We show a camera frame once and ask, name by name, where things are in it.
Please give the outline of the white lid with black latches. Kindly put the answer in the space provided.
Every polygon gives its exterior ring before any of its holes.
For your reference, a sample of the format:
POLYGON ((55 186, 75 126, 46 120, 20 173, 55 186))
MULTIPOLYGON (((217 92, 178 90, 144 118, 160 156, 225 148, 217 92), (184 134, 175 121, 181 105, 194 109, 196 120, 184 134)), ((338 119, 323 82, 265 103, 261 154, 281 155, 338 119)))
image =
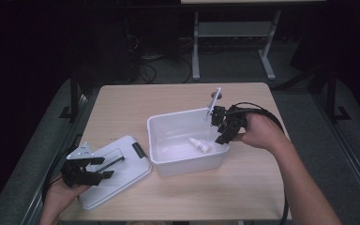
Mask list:
POLYGON ((113 171, 112 177, 102 180, 79 196, 83 209, 95 209, 129 188, 152 171, 148 156, 132 136, 124 136, 93 153, 105 158, 100 165, 87 165, 88 172, 113 171))

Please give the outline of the person's left hand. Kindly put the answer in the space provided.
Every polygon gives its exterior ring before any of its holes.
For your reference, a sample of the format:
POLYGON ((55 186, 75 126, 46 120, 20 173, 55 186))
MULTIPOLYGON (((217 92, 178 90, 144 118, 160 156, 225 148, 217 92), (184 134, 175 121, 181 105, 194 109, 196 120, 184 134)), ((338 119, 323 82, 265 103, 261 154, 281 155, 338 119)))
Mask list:
POLYGON ((46 194, 43 214, 56 218, 89 188, 85 185, 69 187, 62 179, 54 182, 46 194))

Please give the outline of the grey metal frame desk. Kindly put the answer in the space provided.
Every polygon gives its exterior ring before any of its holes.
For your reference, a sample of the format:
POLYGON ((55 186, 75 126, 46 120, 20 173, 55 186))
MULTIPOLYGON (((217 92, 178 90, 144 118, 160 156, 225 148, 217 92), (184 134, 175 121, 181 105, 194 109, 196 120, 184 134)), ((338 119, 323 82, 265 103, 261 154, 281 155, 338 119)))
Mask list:
POLYGON ((269 81, 277 77, 271 67, 268 54, 277 31, 281 12, 285 7, 296 5, 312 6, 325 3, 326 0, 180 0, 182 7, 218 7, 220 9, 240 9, 241 7, 273 7, 271 20, 246 22, 204 22, 200 20, 200 9, 194 11, 193 39, 191 52, 192 79, 201 79, 199 60, 199 40, 201 38, 264 38, 265 45, 258 54, 269 81))

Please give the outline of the small white dropper bottle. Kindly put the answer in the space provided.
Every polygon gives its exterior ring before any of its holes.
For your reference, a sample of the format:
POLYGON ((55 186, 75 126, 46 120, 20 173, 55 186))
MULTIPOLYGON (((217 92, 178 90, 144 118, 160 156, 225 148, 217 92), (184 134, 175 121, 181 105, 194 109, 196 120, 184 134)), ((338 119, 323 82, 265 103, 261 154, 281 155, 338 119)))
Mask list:
POLYGON ((197 150, 201 151, 204 154, 209 153, 211 151, 210 146, 208 144, 202 142, 201 140, 189 138, 189 141, 197 150))

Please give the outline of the black upright post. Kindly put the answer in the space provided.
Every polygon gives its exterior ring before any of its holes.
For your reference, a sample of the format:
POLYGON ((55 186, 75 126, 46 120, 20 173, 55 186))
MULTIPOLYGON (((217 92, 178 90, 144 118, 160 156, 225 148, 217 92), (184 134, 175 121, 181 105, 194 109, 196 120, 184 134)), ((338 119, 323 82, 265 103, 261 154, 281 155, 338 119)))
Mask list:
POLYGON ((329 119, 336 123, 340 120, 350 120, 351 117, 344 107, 336 104, 337 78, 336 72, 331 69, 327 81, 326 113, 329 119))
POLYGON ((72 123, 79 112, 80 88, 79 88, 79 70, 75 69, 69 78, 70 87, 70 105, 63 108, 60 118, 66 118, 72 123))

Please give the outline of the person's right hand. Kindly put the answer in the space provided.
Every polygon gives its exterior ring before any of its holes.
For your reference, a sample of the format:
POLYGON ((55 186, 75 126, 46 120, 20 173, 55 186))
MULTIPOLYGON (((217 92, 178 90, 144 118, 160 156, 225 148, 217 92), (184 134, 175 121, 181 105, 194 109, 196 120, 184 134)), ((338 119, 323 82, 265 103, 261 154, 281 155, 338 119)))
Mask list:
POLYGON ((264 115, 248 114, 247 129, 238 133, 234 140, 252 147, 261 148, 275 155, 293 148, 293 144, 285 136, 279 126, 264 115))

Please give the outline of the aluminium frame rail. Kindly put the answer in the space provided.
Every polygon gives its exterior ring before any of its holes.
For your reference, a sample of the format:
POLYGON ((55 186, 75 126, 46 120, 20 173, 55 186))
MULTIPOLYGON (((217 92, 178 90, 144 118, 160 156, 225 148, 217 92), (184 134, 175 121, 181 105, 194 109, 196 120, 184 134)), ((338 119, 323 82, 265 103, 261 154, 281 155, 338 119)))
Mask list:
POLYGON ((48 188, 60 173, 65 156, 77 134, 85 130, 91 111, 95 105, 96 95, 81 95, 79 112, 70 123, 60 118, 64 107, 70 105, 70 98, 63 102, 52 102, 47 114, 42 117, 41 125, 31 140, 31 152, 26 154, 25 168, 27 176, 22 180, 23 187, 31 188, 26 194, 29 202, 20 225, 38 225, 48 188))
POLYGON ((329 115, 329 112, 326 110, 326 106, 323 99, 317 94, 313 94, 312 99, 314 100, 315 104, 317 105, 317 108, 322 114, 325 123, 327 124, 327 126, 329 126, 332 133, 336 137, 336 140, 339 143, 349 166, 351 167, 352 173, 360 186, 360 161, 357 158, 356 154, 354 153, 352 146, 347 141, 346 137, 344 136, 343 132, 338 126, 338 121, 333 119, 329 115))

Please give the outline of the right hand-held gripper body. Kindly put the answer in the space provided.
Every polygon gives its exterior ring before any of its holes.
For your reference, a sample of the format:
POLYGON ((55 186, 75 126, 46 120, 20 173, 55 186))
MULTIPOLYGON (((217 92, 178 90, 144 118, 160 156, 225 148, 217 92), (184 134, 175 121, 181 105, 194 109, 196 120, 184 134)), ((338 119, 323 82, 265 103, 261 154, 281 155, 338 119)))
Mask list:
MULTIPOLYGON (((217 88, 217 93, 221 93, 221 88, 217 88)), ((204 117, 205 120, 210 119, 211 124, 211 112, 214 107, 217 106, 217 99, 212 98, 210 104, 208 105, 206 115, 204 117)), ((246 110, 242 110, 235 105, 232 105, 230 109, 226 109, 224 114, 224 120, 221 126, 232 126, 237 127, 237 134, 240 128, 246 128, 248 126, 248 121, 246 119, 246 110)))

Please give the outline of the white plastic storage box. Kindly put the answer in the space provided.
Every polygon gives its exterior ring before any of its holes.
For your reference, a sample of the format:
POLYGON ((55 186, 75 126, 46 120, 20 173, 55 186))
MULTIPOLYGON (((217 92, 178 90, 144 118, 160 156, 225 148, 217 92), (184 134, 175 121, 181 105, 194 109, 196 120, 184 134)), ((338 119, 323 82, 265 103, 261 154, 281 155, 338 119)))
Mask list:
POLYGON ((147 120, 150 159, 160 176, 195 173, 220 167, 230 146, 216 143, 219 136, 207 108, 151 116, 147 120), (189 138, 201 140, 211 148, 209 153, 197 150, 189 138))

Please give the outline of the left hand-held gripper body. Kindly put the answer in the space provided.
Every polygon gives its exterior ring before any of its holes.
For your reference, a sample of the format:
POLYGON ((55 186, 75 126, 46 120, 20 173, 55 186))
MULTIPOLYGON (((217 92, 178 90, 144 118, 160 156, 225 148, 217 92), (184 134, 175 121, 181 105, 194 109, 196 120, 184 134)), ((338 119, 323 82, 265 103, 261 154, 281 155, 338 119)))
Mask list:
POLYGON ((90 145, 85 142, 66 156, 60 172, 63 175, 63 181, 69 186, 98 186, 102 181, 99 179, 100 172, 89 172, 86 170, 90 165, 91 158, 97 157, 91 150, 90 145))

